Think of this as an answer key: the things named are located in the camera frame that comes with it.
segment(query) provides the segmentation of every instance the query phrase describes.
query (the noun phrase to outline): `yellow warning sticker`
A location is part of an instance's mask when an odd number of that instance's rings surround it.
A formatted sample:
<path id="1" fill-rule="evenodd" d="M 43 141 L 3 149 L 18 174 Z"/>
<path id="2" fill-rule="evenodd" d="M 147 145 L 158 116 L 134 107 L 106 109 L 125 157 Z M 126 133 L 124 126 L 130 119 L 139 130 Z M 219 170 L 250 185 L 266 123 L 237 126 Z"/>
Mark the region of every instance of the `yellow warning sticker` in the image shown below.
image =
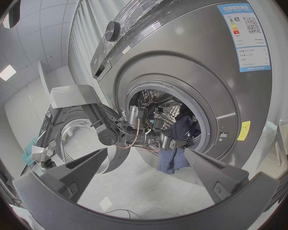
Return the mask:
<path id="1" fill-rule="evenodd" d="M 242 123 L 242 128 L 240 135 L 237 140 L 245 140 L 246 136 L 248 135 L 248 131 L 250 129 L 251 121 L 246 121 Z"/>

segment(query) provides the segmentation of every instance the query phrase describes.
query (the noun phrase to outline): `white wall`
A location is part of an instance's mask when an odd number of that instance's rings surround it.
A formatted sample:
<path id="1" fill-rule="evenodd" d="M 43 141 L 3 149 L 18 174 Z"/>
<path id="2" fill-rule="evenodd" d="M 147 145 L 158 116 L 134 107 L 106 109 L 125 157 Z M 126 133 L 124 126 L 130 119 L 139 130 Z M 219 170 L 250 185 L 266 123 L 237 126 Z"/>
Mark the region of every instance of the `white wall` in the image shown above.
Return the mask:
<path id="1" fill-rule="evenodd" d="M 39 78 L 28 84 L 28 90 L 38 118 L 42 123 L 49 107 L 49 99 L 46 96 L 41 79 Z"/>
<path id="2" fill-rule="evenodd" d="M 14 179 L 20 176 L 26 166 L 21 158 L 23 153 L 8 119 L 0 117 L 0 159 Z"/>
<path id="3" fill-rule="evenodd" d="M 48 106 L 49 100 L 40 78 L 25 86 L 4 105 L 11 129 L 23 150 L 38 136 Z"/>
<path id="4" fill-rule="evenodd" d="M 50 89 L 75 84 L 68 66 L 61 67 L 55 71 L 48 73 L 47 80 L 50 85 Z"/>

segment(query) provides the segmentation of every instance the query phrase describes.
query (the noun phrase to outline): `energy label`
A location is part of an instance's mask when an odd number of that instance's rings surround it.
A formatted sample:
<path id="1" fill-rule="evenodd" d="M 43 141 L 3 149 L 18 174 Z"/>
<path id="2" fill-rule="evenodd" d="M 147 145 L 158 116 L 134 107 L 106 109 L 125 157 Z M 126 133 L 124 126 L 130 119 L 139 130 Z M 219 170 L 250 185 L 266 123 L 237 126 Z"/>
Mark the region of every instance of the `energy label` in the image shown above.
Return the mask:
<path id="1" fill-rule="evenodd" d="M 218 5 L 235 43 L 240 72 L 270 70 L 267 42 L 248 3 Z"/>

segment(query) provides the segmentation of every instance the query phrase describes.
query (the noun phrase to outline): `ceiling light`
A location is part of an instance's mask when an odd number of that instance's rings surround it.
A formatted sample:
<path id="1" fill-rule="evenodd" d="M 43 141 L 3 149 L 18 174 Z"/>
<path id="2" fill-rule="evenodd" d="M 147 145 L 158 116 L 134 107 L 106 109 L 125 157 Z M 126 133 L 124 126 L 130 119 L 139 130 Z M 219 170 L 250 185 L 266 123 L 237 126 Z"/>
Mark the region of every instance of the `ceiling light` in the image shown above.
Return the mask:
<path id="1" fill-rule="evenodd" d="M 11 65 L 8 65 L 1 73 L 0 78 L 2 78 L 4 81 L 8 80 L 11 76 L 15 74 L 15 70 Z"/>

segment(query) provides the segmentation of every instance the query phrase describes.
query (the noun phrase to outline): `ceiling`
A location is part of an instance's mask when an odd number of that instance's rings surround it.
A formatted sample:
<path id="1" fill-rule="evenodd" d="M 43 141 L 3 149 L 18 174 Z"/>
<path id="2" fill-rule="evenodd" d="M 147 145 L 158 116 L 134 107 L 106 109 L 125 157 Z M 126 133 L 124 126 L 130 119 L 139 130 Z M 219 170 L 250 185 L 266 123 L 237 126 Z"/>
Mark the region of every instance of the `ceiling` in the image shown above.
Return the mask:
<path id="1" fill-rule="evenodd" d="M 16 73 L 0 78 L 0 117 L 4 104 L 39 78 L 37 62 L 46 73 L 67 66 L 68 36 L 78 0 L 21 0 L 20 20 L 7 29 L 0 24 L 0 72 L 9 64 Z"/>

